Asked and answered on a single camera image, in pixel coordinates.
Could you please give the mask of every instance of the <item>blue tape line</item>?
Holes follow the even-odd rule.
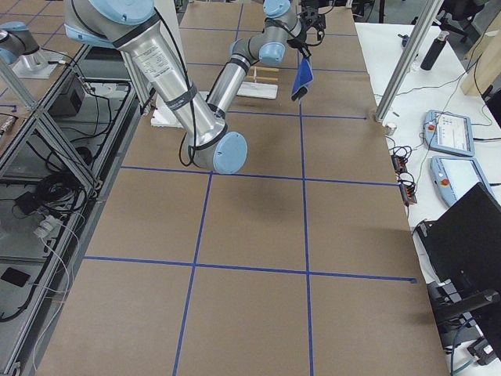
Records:
[[[210,175],[209,171],[192,171],[192,170],[177,170],[175,168],[155,168],[155,167],[140,167],[140,166],[121,166],[124,170],[143,170],[143,171],[159,171],[159,172],[181,172],[183,174],[198,174]]]
[[[208,67],[224,67],[225,64],[219,63],[186,63],[187,65],[195,66],[208,66]],[[280,67],[285,71],[297,71],[297,67]],[[314,72],[339,72],[339,73],[367,73],[367,70],[349,70],[349,69],[326,69],[326,68],[312,68]]]
[[[106,256],[84,256],[86,260],[97,260],[97,261],[118,261],[118,262],[132,262],[136,264],[160,264],[160,265],[172,265],[172,266],[193,266],[191,262],[179,262],[179,261],[164,261],[164,260],[149,260],[142,258],[123,258],[123,257],[106,257]]]
[[[242,13],[243,13],[243,4],[240,6],[240,14],[238,16],[238,24],[236,25],[235,42],[238,39],[238,33],[239,33],[239,30],[240,30],[240,22],[242,22]]]
[[[244,115],[266,115],[266,116],[289,116],[298,118],[299,115],[296,114],[273,114],[269,112],[246,112],[246,111],[226,111],[227,114],[244,114]]]
[[[274,114],[271,112],[246,112],[246,111],[227,111],[227,114],[245,114],[245,115],[266,115],[266,116],[289,116],[299,118],[296,114]],[[302,115],[303,118],[325,118],[325,119],[348,119],[348,120],[367,120],[367,117],[361,116],[342,116],[342,115]]]
[[[198,238],[196,240],[195,255],[193,256],[193,267],[191,269],[191,275],[189,276],[188,293],[186,294],[185,309],[184,309],[184,313],[182,314],[181,332],[179,333],[178,348],[177,348],[176,354],[175,354],[175,362],[174,362],[174,368],[172,370],[172,376],[176,376],[178,373],[179,358],[181,356],[182,340],[183,340],[183,337],[185,334],[186,319],[188,318],[189,300],[191,299],[191,291],[193,289],[193,281],[195,280],[196,261],[198,259],[198,253],[200,250],[200,243],[202,241],[202,233],[204,232],[204,222],[205,222],[205,215],[207,213],[207,204],[209,202],[209,196],[211,194],[211,183],[212,183],[212,173],[209,175],[209,180],[207,181],[207,190],[205,192],[204,209],[202,211],[202,218],[200,219],[200,228],[198,230]]]
[[[310,281],[310,254],[308,235],[308,199],[306,193],[306,171],[305,171],[305,140],[303,137],[303,107],[299,103],[299,127],[301,141],[301,174],[303,181],[303,224],[305,227],[305,265],[306,265],[306,301],[308,308],[308,349],[310,360],[310,376],[314,376],[315,367],[313,360],[313,323],[312,323],[312,289]]]
[[[218,29],[213,27],[180,27],[179,30],[200,30],[200,31],[238,31],[237,29]]]
[[[21,0],[17,0],[17,2],[11,6],[10,8],[7,9],[7,11],[5,13],[9,14],[9,12],[14,9],[19,3],[20,3]]]
[[[304,118],[367,120],[367,116],[303,115]]]
[[[303,275],[308,274],[305,270],[293,269],[275,269],[275,268],[261,268],[257,266],[234,266],[234,265],[219,265],[219,264],[193,264],[192,262],[182,261],[168,261],[156,260],[147,258],[124,258],[124,257],[110,257],[110,256],[84,256],[86,260],[95,261],[109,261],[109,262],[131,262],[136,264],[154,264],[154,265],[167,265],[167,266],[183,266],[183,267],[197,267],[207,269],[224,269],[224,270],[244,270],[251,272],[265,272],[265,273],[278,273],[278,274],[295,274]],[[392,277],[392,276],[376,276],[370,274],[353,274],[353,273],[334,273],[334,272],[309,272],[311,276],[318,277],[336,277],[336,278],[354,278],[357,280],[394,280],[400,282],[410,282],[411,284],[417,283],[416,278],[412,277]]]
[[[2,96],[7,92],[7,90],[9,90],[9,88],[3,90],[2,94],[0,94],[0,98],[2,98]]]
[[[47,39],[47,42],[44,43],[44,47],[46,47],[47,44],[49,44],[50,41],[52,40],[52,38],[54,38],[56,35],[61,35],[61,33],[58,33],[58,31],[61,30],[61,27],[63,27],[63,26],[64,26],[64,23],[61,26],[59,26],[54,33],[52,33],[52,35],[49,37],[49,39]]]
[[[29,16],[33,16],[33,18],[31,20],[29,20],[26,24],[26,26],[28,26],[29,24],[31,24],[38,16],[40,16],[40,14],[50,5],[50,2],[47,2],[47,4],[45,4],[45,6],[40,9],[40,11],[35,14],[34,16],[32,14],[30,14]]]
[[[44,9],[42,9],[39,13],[37,13],[35,16],[42,16],[42,17],[59,17],[59,18],[62,18],[63,16],[57,16],[56,14],[41,14],[41,12],[43,12]],[[25,14],[25,13],[3,13],[3,14],[9,14],[9,16],[23,16],[23,17],[32,17],[33,14]]]
[[[123,169],[127,170],[139,170],[139,171],[156,171],[156,172],[176,172],[182,174],[198,174],[198,175],[210,175],[210,172],[206,171],[190,171],[190,170],[176,170],[173,168],[151,168],[151,167],[140,167],[140,166],[121,166]],[[242,178],[258,178],[258,179],[278,179],[278,180],[292,180],[292,181],[306,181],[306,182],[320,182],[320,183],[339,183],[339,184],[358,184],[365,186],[398,186],[397,183],[379,183],[379,182],[360,182],[356,180],[339,180],[339,179],[317,179],[317,178],[299,178],[294,176],[274,176],[274,175],[258,175],[258,174],[218,174],[213,172],[213,175],[217,176],[237,176]]]
[[[295,178],[293,176],[274,176],[274,175],[255,175],[255,174],[233,174],[233,175],[223,175],[217,174],[221,176],[239,176],[242,178],[259,178],[259,179],[277,179],[277,180],[295,180],[301,181],[302,178]]]
[[[350,274],[350,273],[330,273],[330,272],[310,272],[312,276],[321,277],[339,277],[339,278],[354,278],[357,280],[394,280],[401,282],[410,282],[416,284],[417,279],[412,277],[391,277],[391,276],[373,276],[370,274]]]
[[[282,274],[306,275],[306,272],[304,270],[259,268],[259,267],[253,267],[253,266],[233,266],[233,265],[218,265],[218,264],[196,264],[196,267],[197,268],[208,268],[208,269],[245,270],[245,271],[249,271],[249,272],[265,272],[265,273],[282,273]]]
[[[316,179],[316,178],[306,178],[305,180],[309,182],[359,184],[364,186],[398,186],[397,183],[359,182],[356,180]]]

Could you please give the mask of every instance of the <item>cardboard table surface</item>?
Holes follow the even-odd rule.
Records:
[[[200,90],[263,19],[189,5]],[[327,26],[302,104],[289,51],[277,99],[229,109],[238,174],[183,168],[183,132],[142,119],[39,375],[448,374],[351,13]]]

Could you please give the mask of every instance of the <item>metal shelf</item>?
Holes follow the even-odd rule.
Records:
[[[97,67],[95,58],[88,65],[83,60],[87,53],[88,49],[78,53],[77,56],[82,59],[79,65],[85,71],[92,71],[93,64]],[[127,77],[123,62],[121,65],[116,63],[115,66],[121,68],[121,71],[115,70],[114,74]],[[61,88],[72,78],[73,73],[71,69],[66,69],[40,101],[35,105],[31,103],[30,116],[5,153],[0,156],[0,199],[13,199],[24,192],[33,192],[38,182],[51,174],[45,162],[28,147],[28,140],[41,156],[47,157],[52,152],[51,161],[71,171],[85,187],[87,195],[97,190],[96,197],[81,208],[79,215],[68,215],[65,218],[65,226],[80,237],[80,250],[76,247],[74,236],[66,228],[55,228],[45,238],[51,242],[54,252],[67,266],[76,271],[121,165],[123,151],[126,150],[139,123],[140,115],[139,101],[129,80],[100,77],[99,80],[92,80],[91,85],[98,94],[103,94],[110,100],[113,118],[111,126],[108,122],[107,102],[103,99],[98,100],[100,116],[96,126],[96,99],[92,96],[85,97],[76,116],[53,119],[46,108],[54,103]],[[99,73],[95,72],[92,76],[98,77]],[[24,92],[20,87],[15,91]],[[79,135],[78,132],[92,134],[95,130],[97,133],[106,132],[99,137],[71,142]],[[76,151],[79,146],[89,148],[92,155],[97,155],[99,151],[90,166],[85,164]],[[84,197],[85,195],[80,193],[79,203],[83,202]],[[14,214],[20,215],[20,212],[15,211],[13,214],[14,204],[12,201],[0,201],[0,219],[7,232],[6,236],[0,237],[0,275],[8,267],[13,267],[31,277],[24,287],[0,280],[0,314],[4,313],[4,317],[13,314],[30,295],[31,298],[19,316],[9,322],[0,323],[0,375],[8,376],[34,373],[34,344],[52,319],[53,313],[57,311],[62,298],[61,294],[54,295],[46,288],[60,291],[66,286],[57,257],[50,256],[52,252],[47,252],[42,242],[33,234],[43,217],[32,215],[16,219]],[[39,286],[32,285],[34,280],[37,280]],[[45,351],[43,343],[48,337],[46,335],[37,347],[37,354]]]

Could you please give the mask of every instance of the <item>blue cloth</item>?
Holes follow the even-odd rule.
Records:
[[[291,99],[301,99],[308,92],[310,84],[313,82],[313,70],[310,60],[303,58],[297,67],[296,81],[292,87]]]

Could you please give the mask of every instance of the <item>silver robot arm segment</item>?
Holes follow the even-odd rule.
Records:
[[[18,21],[0,25],[0,58],[8,65],[21,57],[29,71],[47,67],[47,59],[27,26]]]
[[[65,0],[67,35],[77,41],[128,52],[186,130],[185,150],[193,163],[223,174],[237,172],[247,143],[228,132],[186,77],[160,33],[153,0]],[[193,123],[192,106],[196,127]]]
[[[303,29],[289,0],[265,0],[263,10],[268,18],[262,34],[233,43],[230,59],[207,98],[219,116],[229,109],[251,65],[258,61],[269,66],[280,65],[286,42]]]

